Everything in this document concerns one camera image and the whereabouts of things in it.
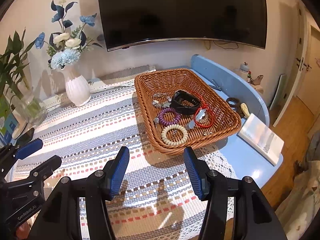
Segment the person's left hand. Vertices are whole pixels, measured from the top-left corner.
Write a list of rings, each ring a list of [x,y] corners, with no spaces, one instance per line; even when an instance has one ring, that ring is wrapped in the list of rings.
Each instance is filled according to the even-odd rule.
[[[28,238],[30,231],[31,231],[31,220],[29,219],[17,228],[15,238],[18,240],[25,240]]]

